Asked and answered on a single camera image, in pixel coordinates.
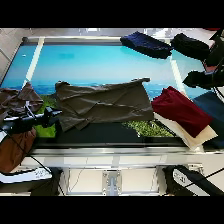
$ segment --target brown cloth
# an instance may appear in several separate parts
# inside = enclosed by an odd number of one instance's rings
[[[88,87],[56,83],[62,130],[74,126],[81,130],[89,123],[153,120],[152,106],[142,85],[142,82],[149,81],[149,78],[143,78]]]
[[[26,83],[21,91],[0,88],[0,123],[8,115],[24,115],[26,101],[29,101],[29,108],[32,112],[37,112],[43,105],[43,100],[34,91],[29,82]]]
[[[33,128],[31,131],[14,134],[12,137],[28,153],[36,138],[36,131]],[[0,144],[0,172],[11,172],[22,162],[26,153],[11,138],[4,139]]]

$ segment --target beige cloth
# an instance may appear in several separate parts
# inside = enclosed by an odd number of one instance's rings
[[[197,135],[196,138],[193,138],[176,121],[171,121],[169,119],[166,119],[157,113],[154,113],[154,117],[156,119],[158,119],[161,123],[166,125],[176,135],[178,135],[180,138],[182,138],[183,142],[193,151],[197,147],[201,146],[204,142],[218,136],[215,133],[215,131],[208,125]]]

